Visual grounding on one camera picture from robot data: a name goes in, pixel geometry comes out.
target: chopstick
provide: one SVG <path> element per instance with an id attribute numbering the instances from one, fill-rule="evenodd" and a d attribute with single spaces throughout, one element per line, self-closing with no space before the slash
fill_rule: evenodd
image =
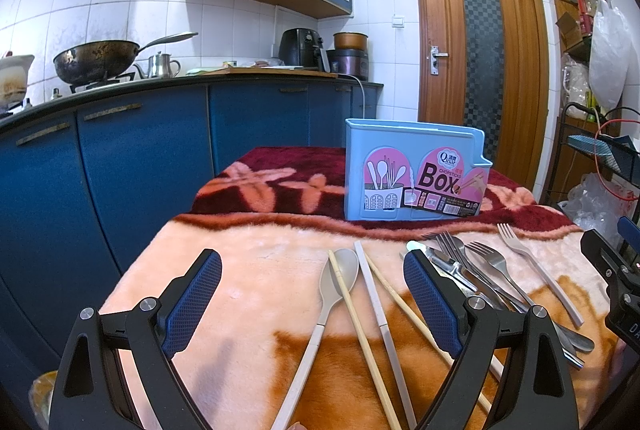
<path id="1" fill-rule="evenodd" d="M 328 251 L 328 254 L 329 261 L 331 262 L 331 266 L 334 269 L 335 278 L 338 282 L 338 286 L 340 286 L 340 292 L 342 294 L 342 298 L 344 299 L 344 304 L 347 306 L 347 310 L 349 311 L 351 321 L 353 322 L 353 328 L 356 329 L 358 341 L 360 342 L 362 352 L 364 353 L 364 359 L 367 362 L 367 366 L 369 366 L 369 372 L 371 373 L 371 377 L 373 378 L 373 383 L 376 385 L 378 397 L 380 397 L 380 402 L 382 403 L 382 409 L 385 411 L 386 420 L 389 421 L 389 426 L 391 426 L 392 430 L 402 430 L 400 422 L 398 421 L 398 416 L 396 415 L 396 411 L 391 404 L 389 393 L 386 391 L 385 382 L 382 380 L 380 370 L 378 369 L 376 360 L 373 357 L 373 352 L 371 351 L 371 347 L 369 346 L 369 341 L 367 340 L 367 336 L 365 335 L 360 323 L 360 319 L 358 318 L 358 313 L 356 312 L 353 302 L 351 301 L 349 288 L 344 283 L 344 278 L 342 278 L 342 273 L 340 272 L 340 267 L 338 266 L 338 262 L 335 259 L 335 254 L 331 250 Z"/>
<path id="2" fill-rule="evenodd" d="M 431 347 L 435 349 L 435 351 L 441 356 L 441 358 L 447 363 L 447 365 L 449 365 L 449 368 L 450 368 L 453 365 L 453 359 L 451 358 L 451 356 L 447 352 L 444 352 L 442 349 L 440 349 L 440 347 L 438 347 L 438 344 L 436 343 L 436 340 L 434 339 L 433 334 L 431 334 L 431 331 L 429 330 L 427 325 L 422 320 L 420 320 L 420 318 L 418 318 L 418 315 L 414 313 L 412 308 L 409 307 L 409 305 L 407 305 L 406 302 L 402 300 L 402 297 L 396 292 L 396 290 L 393 289 L 393 287 L 391 287 L 391 284 L 386 281 L 385 277 L 382 275 L 382 273 L 376 267 L 376 265 L 371 261 L 369 256 L 365 255 L 365 257 L 367 258 L 367 263 L 369 264 L 369 268 L 371 269 L 373 274 L 376 276 L 376 278 L 379 280 L 379 282 L 382 284 L 382 286 L 389 293 L 389 295 L 394 300 L 394 302 L 396 302 L 398 307 L 400 307 L 400 309 L 404 312 L 404 314 L 407 315 L 407 317 L 412 321 L 414 326 L 422 333 L 422 335 L 431 344 Z M 480 396 L 478 397 L 478 404 L 482 407 L 482 410 L 484 410 L 485 413 L 489 413 L 489 410 L 491 410 L 491 403 L 489 403 L 489 400 L 482 393 L 480 393 Z"/>
<path id="3" fill-rule="evenodd" d="M 409 396 L 409 390 L 406 387 L 406 381 L 404 380 L 404 374 L 402 374 L 402 367 L 400 366 L 400 360 L 398 359 L 398 353 L 396 352 L 396 346 L 394 345 L 391 332 L 389 331 L 388 323 L 386 322 L 385 311 L 382 308 L 378 291 L 376 290 L 376 283 L 373 281 L 373 275 L 369 269 L 369 263 L 367 262 L 367 254 L 362 248 L 362 244 L 359 240 L 354 242 L 353 246 L 358 255 L 358 261 L 360 262 L 360 269 L 362 270 L 362 276 L 364 282 L 367 285 L 367 291 L 369 292 L 369 298 L 373 305 L 373 311 L 376 314 L 376 320 L 378 321 L 378 327 L 382 333 L 382 340 L 385 342 L 386 353 L 389 356 L 391 362 L 391 369 L 393 370 L 394 377 L 396 378 L 396 384 L 398 385 L 398 392 L 400 393 L 400 399 L 402 400 L 402 407 L 404 408 L 404 414 L 406 420 L 409 423 L 409 428 L 413 429 L 418 425 L 415 419 L 414 407 L 411 404 L 411 397 Z"/>

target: wooden chopstick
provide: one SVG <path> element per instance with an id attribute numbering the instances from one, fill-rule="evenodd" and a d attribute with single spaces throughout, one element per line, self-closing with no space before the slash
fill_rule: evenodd
<path id="1" fill-rule="evenodd" d="M 407 305 L 404 300 L 402 300 L 402 297 L 396 292 L 395 289 L 393 289 L 393 287 L 391 287 L 391 284 L 388 281 L 386 281 L 385 277 L 382 275 L 380 270 L 376 267 L 376 265 L 369 258 L 369 255 L 365 254 L 365 256 L 367 257 L 367 263 L 369 264 L 369 269 L 373 272 L 373 274 L 376 276 L 376 278 L 380 281 L 380 283 L 386 289 L 386 291 L 389 293 L 391 298 L 393 298 L 394 302 L 396 302 L 398 307 L 400 307 L 400 309 L 402 309 L 404 314 L 407 315 L 407 317 L 412 321 L 414 326 L 422 333 L 422 335 L 431 344 L 431 347 L 433 347 L 436 350 L 436 352 L 447 363 L 447 365 L 449 365 L 449 368 L 450 368 L 453 365 L 453 359 L 451 358 L 451 356 L 447 352 L 444 352 L 444 350 L 442 350 L 440 347 L 438 347 L 438 344 L 436 343 L 436 340 L 434 339 L 433 334 L 431 334 L 431 331 L 429 330 L 427 325 L 422 320 L 420 320 L 420 318 L 418 318 L 418 315 L 416 315 L 414 313 L 412 308 L 409 307 L 409 305 Z M 484 396 L 484 394 L 482 392 L 480 393 L 480 396 L 478 397 L 478 404 L 482 407 L 482 410 L 484 410 L 485 413 L 489 413 L 489 410 L 491 410 L 491 403 L 489 403 L 489 400 Z"/>
<path id="2" fill-rule="evenodd" d="M 380 374 L 380 370 L 378 370 L 376 360 L 373 357 L 373 352 L 371 351 L 371 347 L 369 346 L 369 341 L 367 340 L 367 336 L 364 333 L 356 309 L 353 305 L 353 302 L 351 301 L 349 288 L 344 283 L 344 278 L 342 277 L 342 273 L 340 272 L 338 262 L 335 259 L 335 254 L 331 250 L 328 251 L 328 254 L 329 261 L 331 262 L 331 266 L 334 269 L 335 278 L 338 282 L 338 286 L 340 286 L 340 292 L 342 294 L 342 298 L 344 299 L 344 304 L 347 306 L 347 310 L 349 311 L 349 315 L 351 316 L 351 321 L 353 322 L 354 329 L 356 329 L 356 334 L 358 335 L 358 341 L 360 342 L 360 346 L 362 347 L 365 361 L 367 362 L 367 366 L 369 366 L 369 372 L 371 373 L 371 377 L 373 378 L 373 383 L 376 385 L 378 397 L 380 397 L 380 402 L 382 403 L 382 409 L 385 411 L 386 420 L 389 421 L 389 426 L 391 426 L 392 430 L 402 430 L 400 422 L 398 421 L 398 416 L 396 415 L 396 411 L 391 404 L 389 393 L 386 391 L 385 382 L 382 380 L 382 375 Z"/>

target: pan handle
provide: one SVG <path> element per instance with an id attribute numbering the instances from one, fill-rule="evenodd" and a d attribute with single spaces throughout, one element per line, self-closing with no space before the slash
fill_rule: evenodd
<path id="1" fill-rule="evenodd" d="M 153 47 L 154 45 L 173 44 L 175 42 L 181 42 L 183 40 L 188 40 L 189 38 L 193 38 L 194 36 L 197 36 L 197 35 L 198 35 L 197 32 L 181 32 L 180 34 L 172 34 L 171 36 L 165 36 L 164 38 L 158 38 L 157 40 L 154 40 L 150 44 L 146 44 L 144 47 L 140 47 L 138 49 L 138 52 L 140 52 L 141 50 L 145 50 L 146 48 Z"/>

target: frying pan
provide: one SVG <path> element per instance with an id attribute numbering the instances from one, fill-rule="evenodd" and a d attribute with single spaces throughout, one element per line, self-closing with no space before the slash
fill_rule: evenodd
<path id="1" fill-rule="evenodd" d="M 135 42 L 107 40 L 76 45 L 53 58 L 58 77 L 73 87 L 84 86 L 91 82 L 107 80 L 122 74 L 131 66 L 142 50 L 159 44 L 172 44 L 188 40 L 197 32 L 181 32 L 140 47 Z"/>

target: kettle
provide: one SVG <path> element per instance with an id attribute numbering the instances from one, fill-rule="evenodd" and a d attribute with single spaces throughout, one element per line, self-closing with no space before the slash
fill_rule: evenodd
<path id="1" fill-rule="evenodd" d="M 178 70 L 175 73 L 171 72 L 171 64 L 176 63 L 178 65 Z M 180 72 L 182 68 L 180 65 L 180 61 L 172 60 L 170 54 L 163 54 L 162 52 L 158 52 L 149 58 L 148 68 L 146 70 L 146 74 L 142 73 L 142 69 L 139 64 L 134 63 L 133 66 L 138 70 L 141 79 L 148 79 L 150 77 L 158 77 L 158 78 L 169 78 L 175 77 Z"/>

